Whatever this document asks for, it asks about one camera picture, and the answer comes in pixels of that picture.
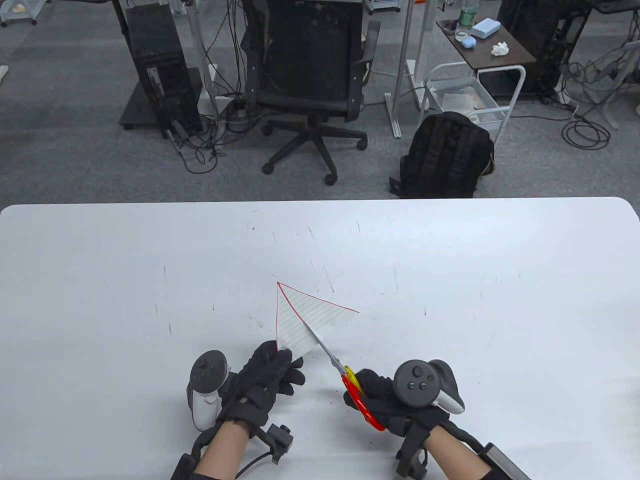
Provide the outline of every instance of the lined paper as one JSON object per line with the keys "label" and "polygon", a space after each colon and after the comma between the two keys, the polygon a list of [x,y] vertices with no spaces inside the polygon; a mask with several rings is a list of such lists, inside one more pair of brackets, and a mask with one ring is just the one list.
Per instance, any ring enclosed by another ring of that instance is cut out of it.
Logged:
{"label": "lined paper", "polygon": [[322,339],[336,326],[347,323],[357,314],[356,310],[316,298],[278,282],[278,349],[288,348],[293,353],[293,358],[299,358],[317,345],[305,323]]}

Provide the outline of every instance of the black office chair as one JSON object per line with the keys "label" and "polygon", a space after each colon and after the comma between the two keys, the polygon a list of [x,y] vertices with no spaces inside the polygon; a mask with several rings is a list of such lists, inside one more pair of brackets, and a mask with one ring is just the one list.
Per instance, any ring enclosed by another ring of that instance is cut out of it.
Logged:
{"label": "black office chair", "polygon": [[269,120],[262,127],[265,136],[274,128],[298,133],[262,172],[271,175],[277,162],[312,141],[331,171],[324,182],[335,184],[338,172],[323,137],[358,138],[358,149],[365,150],[367,134],[322,122],[358,118],[380,22],[369,22],[363,43],[361,1],[243,0],[243,6],[247,105],[307,117],[306,123]]}

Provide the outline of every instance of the forearm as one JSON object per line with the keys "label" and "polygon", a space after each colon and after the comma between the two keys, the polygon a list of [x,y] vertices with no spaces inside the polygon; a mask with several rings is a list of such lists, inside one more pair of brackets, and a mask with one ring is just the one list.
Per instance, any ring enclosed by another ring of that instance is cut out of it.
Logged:
{"label": "forearm", "polygon": [[484,460],[440,426],[431,430],[424,447],[448,480],[481,480],[491,471]]}
{"label": "forearm", "polygon": [[218,480],[234,480],[248,442],[249,429],[243,422],[224,422],[195,472]]}

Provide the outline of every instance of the computer tower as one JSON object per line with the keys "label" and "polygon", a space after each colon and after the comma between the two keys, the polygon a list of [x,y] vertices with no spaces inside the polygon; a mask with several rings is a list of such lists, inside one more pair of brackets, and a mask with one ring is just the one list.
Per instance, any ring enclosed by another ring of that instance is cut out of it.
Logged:
{"label": "computer tower", "polygon": [[[525,66],[521,97],[554,94],[560,66],[569,62],[590,13],[585,0],[503,0],[497,20],[536,58],[536,63]],[[497,72],[488,90],[496,98],[510,98],[518,75]]]}
{"label": "computer tower", "polygon": [[202,132],[202,82],[197,69],[187,69],[169,5],[135,6],[126,17],[131,56],[159,127],[175,131],[177,121],[190,136]]}

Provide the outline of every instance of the black glove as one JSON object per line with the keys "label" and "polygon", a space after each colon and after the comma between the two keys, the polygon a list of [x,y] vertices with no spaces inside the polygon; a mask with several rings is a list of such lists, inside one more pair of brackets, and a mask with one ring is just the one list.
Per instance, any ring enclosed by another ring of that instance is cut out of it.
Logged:
{"label": "black glove", "polygon": [[[405,436],[412,422],[417,422],[431,431],[442,422],[449,420],[449,414],[437,406],[412,408],[405,405],[394,392],[393,380],[381,377],[373,370],[361,370],[356,373],[356,378],[364,391],[362,395],[364,404],[376,420],[395,435]],[[349,392],[344,393],[344,402],[356,408]]]}
{"label": "black glove", "polygon": [[291,396],[292,383],[304,385],[302,364],[302,358],[291,362],[291,350],[278,351],[275,340],[263,343],[231,381],[216,421],[241,420],[254,436],[267,423],[276,394]]}

